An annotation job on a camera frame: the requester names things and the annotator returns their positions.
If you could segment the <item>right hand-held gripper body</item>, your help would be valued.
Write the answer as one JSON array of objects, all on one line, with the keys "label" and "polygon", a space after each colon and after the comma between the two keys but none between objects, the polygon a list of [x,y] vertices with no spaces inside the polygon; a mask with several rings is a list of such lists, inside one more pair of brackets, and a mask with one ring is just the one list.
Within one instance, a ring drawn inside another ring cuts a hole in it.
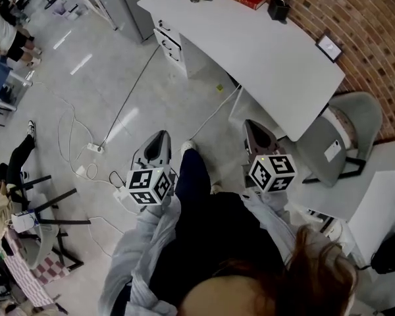
[{"label": "right hand-held gripper body", "polygon": [[291,154],[278,143],[268,148],[245,143],[248,163],[243,165],[244,188],[261,193],[285,192],[297,177],[296,164]]}]

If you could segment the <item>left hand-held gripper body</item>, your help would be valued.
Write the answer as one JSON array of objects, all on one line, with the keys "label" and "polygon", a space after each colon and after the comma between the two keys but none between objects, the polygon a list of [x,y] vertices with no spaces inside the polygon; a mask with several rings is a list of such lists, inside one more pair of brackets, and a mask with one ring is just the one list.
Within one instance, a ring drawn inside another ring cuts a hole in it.
[{"label": "left hand-held gripper body", "polygon": [[165,205],[174,195],[175,173],[168,161],[136,158],[127,173],[126,190],[140,206]]}]

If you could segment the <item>person's right forearm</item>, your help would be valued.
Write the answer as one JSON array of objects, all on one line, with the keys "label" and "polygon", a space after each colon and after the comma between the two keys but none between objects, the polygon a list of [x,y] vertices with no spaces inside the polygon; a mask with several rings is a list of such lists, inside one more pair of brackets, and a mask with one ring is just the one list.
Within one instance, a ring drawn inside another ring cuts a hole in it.
[{"label": "person's right forearm", "polygon": [[296,249],[298,227],[291,223],[290,215],[285,210],[287,194],[258,194],[249,189],[242,192],[240,198],[259,221],[260,227],[269,233],[283,262],[291,260]]}]

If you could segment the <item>person's left forearm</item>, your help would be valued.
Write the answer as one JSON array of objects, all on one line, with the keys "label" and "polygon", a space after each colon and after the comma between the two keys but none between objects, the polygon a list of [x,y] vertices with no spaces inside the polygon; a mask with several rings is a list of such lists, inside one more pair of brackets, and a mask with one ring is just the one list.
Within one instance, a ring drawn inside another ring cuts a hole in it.
[{"label": "person's left forearm", "polygon": [[[259,197],[253,192],[244,200],[246,209],[271,233],[283,260],[291,254],[296,230],[277,215],[276,201]],[[175,226],[181,212],[180,200],[171,197],[166,207],[149,206],[137,215],[137,225],[124,233],[111,257],[111,266],[101,297],[98,315],[111,316],[115,302],[124,287],[129,287],[128,301],[122,316],[176,316],[177,308],[158,300],[149,288],[162,249],[175,238]]]}]

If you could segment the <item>grey upholstered chair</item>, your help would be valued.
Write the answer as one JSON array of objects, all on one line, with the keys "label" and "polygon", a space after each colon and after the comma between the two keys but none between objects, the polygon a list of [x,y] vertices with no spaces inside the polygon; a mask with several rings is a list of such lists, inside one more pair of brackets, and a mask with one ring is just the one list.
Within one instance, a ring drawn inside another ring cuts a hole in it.
[{"label": "grey upholstered chair", "polygon": [[[306,178],[303,183],[320,182],[332,188],[340,179],[362,174],[382,126],[382,111],[380,103],[367,92],[336,96],[330,100],[329,107],[342,113],[354,128],[356,156],[348,155],[342,136],[332,123],[322,116],[313,121],[296,142],[296,148],[313,174],[313,178]],[[335,140],[340,142],[342,150],[328,162],[324,152]]]}]

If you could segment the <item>white phone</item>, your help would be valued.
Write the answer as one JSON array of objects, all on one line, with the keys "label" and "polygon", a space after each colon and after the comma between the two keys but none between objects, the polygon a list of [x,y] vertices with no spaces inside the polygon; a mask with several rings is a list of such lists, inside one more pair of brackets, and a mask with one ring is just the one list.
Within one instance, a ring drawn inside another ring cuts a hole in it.
[{"label": "white phone", "polygon": [[338,140],[333,141],[331,145],[325,150],[324,155],[328,162],[331,162],[342,150]]}]

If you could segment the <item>person's dark trousers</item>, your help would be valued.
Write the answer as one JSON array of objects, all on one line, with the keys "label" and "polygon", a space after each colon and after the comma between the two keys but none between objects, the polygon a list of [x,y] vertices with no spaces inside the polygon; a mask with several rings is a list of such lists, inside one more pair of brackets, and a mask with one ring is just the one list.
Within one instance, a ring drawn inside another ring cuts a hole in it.
[{"label": "person's dark trousers", "polygon": [[175,194],[181,205],[175,239],[161,251],[149,283],[159,300],[179,307],[195,286],[214,277],[282,274],[270,234],[238,194],[211,193],[205,163],[193,148],[182,155]]}]

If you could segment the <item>black framed chair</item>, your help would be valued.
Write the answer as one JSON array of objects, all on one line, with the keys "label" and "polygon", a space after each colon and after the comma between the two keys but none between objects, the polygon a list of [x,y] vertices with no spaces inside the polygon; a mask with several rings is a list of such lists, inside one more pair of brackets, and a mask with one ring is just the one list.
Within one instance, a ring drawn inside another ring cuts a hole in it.
[{"label": "black framed chair", "polygon": [[90,224],[91,221],[59,220],[54,216],[53,211],[59,208],[58,202],[75,194],[77,192],[75,188],[51,200],[48,200],[43,193],[35,193],[32,199],[28,200],[26,192],[31,190],[35,184],[49,180],[50,178],[51,176],[47,175],[27,183],[22,183],[21,189],[28,202],[27,210],[35,211],[39,225],[22,233],[14,231],[22,243],[28,246],[28,255],[26,259],[30,269],[34,269],[49,253],[53,252],[59,256],[59,260],[62,264],[65,263],[64,258],[72,261],[73,264],[68,267],[68,270],[72,271],[81,267],[84,263],[65,250],[63,246],[63,237],[68,234],[61,231],[61,226],[87,225]]}]

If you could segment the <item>white drawer cabinet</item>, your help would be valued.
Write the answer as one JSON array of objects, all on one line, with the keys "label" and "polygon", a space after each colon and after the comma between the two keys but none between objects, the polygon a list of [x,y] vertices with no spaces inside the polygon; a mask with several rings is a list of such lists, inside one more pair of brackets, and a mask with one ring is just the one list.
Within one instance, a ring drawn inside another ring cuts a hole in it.
[{"label": "white drawer cabinet", "polygon": [[153,17],[153,22],[155,37],[158,44],[162,47],[165,57],[187,77],[188,73],[182,53],[180,33],[166,20]]}]

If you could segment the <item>white box blue label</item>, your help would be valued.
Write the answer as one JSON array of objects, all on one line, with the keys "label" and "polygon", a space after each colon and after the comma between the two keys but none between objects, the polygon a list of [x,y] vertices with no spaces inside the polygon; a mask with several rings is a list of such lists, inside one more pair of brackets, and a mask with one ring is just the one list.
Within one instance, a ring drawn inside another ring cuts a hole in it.
[{"label": "white box blue label", "polygon": [[34,210],[22,211],[11,215],[11,224],[17,233],[33,229],[39,225]]}]

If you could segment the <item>black pen holder box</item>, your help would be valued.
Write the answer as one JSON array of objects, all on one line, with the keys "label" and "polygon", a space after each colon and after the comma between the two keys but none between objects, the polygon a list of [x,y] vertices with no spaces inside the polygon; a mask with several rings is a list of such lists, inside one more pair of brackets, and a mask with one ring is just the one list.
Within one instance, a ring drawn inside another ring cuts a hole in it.
[{"label": "black pen holder box", "polygon": [[267,12],[272,20],[286,22],[290,5],[288,0],[270,0]]}]

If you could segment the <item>black backpack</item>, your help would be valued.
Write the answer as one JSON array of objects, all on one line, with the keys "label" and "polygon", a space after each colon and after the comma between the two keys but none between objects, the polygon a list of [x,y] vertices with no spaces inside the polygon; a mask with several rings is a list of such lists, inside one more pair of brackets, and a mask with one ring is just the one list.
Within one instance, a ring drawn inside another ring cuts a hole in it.
[{"label": "black backpack", "polygon": [[387,238],[372,256],[371,267],[380,275],[395,272],[395,233]]}]

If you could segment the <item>pink checkered mat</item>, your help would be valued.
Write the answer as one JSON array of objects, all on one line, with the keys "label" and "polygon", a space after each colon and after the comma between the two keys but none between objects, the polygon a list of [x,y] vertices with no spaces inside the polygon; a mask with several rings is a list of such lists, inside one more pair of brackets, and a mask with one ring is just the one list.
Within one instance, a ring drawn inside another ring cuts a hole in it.
[{"label": "pink checkered mat", "polygon": [[28,246],[25,246],[12,230],[6,232],[5,238],[14,255],[6,256],[4,262],[20,289],[35,307],[52,304],[53,300],[45,290],[45,286],[68,276],[69,270],[53,252],[34,269],[30,269],[26,259]]}]

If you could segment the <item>black picture frame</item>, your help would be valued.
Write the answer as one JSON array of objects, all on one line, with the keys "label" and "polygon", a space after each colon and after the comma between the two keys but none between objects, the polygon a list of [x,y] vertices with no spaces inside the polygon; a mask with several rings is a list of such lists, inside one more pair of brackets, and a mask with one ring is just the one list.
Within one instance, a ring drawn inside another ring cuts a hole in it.
[{"label": "black picture frame", "polygon": [[331,62],[335,63],[343,54],[342,48],[324,33],[315,43],[316,47],[324,53]]}]

